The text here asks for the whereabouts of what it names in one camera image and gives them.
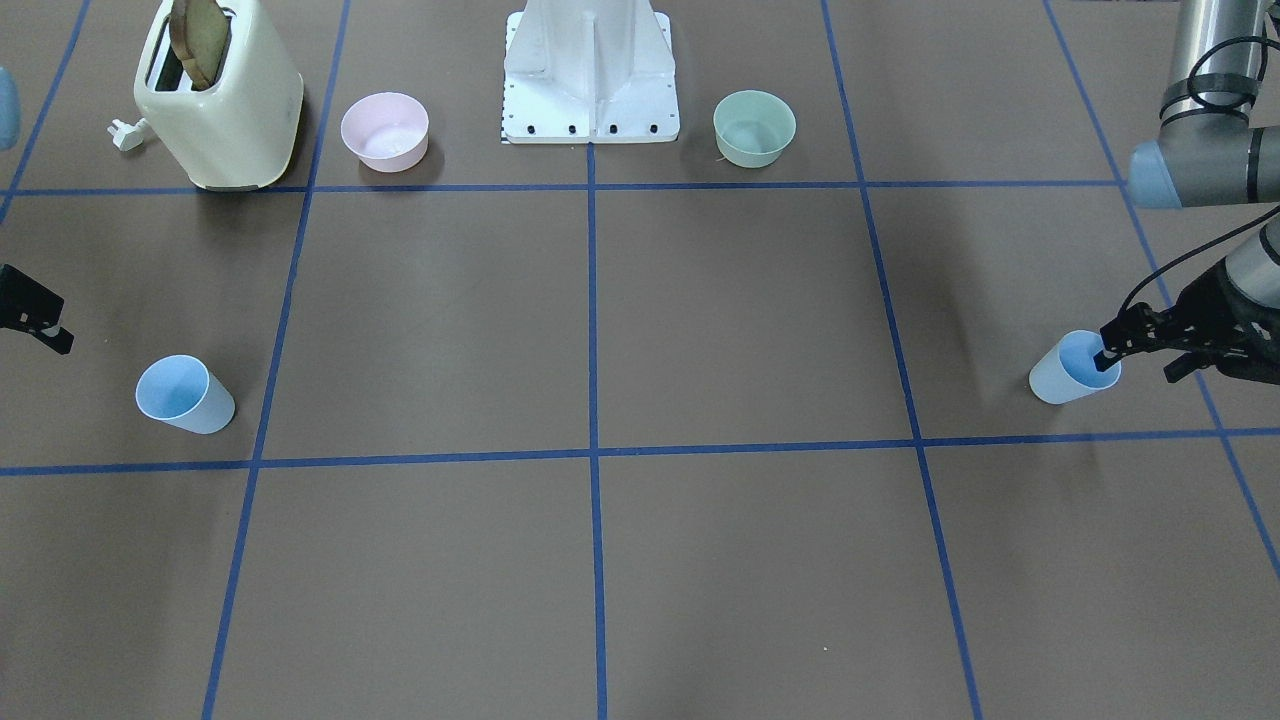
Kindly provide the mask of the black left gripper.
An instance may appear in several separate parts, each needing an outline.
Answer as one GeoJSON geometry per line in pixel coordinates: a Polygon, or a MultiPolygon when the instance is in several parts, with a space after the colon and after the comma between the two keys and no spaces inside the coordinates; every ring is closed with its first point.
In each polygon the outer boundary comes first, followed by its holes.
{"type": "Polygon", "coordinates": [[[1166,311],[1149,305],[1124,307],[1100,331],[1102,346],[1092,359],[1107,372],[1123,359],[1174,348],[1179,357],[1164,368],[1175,384],[1194,372],[1276,386],[1279,383],[1277,310],[1247,297],[1216,263],[1197,277],[1166,311]]]}

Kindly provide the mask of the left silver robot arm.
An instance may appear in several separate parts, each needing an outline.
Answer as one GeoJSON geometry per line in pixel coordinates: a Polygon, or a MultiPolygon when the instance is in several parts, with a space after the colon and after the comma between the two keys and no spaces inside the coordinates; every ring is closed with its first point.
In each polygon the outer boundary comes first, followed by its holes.
{"type": "MultiPolygon", "coordinates": [[[[1276,126],[1251,114],[1277,55],[1275,1],[1184,1],[1156,137],[1134,149],[1126,195],[1138,208],[1276,202],[1276,126]]],[[[1170,307],[1132,291],[1101,328],[1101,372],[1135,354],[1174,351],[1167,382],[1193,372],[1277,383],[1277,211],[1234,229],[1239,245],[1193,279],[1170,307]]]]}

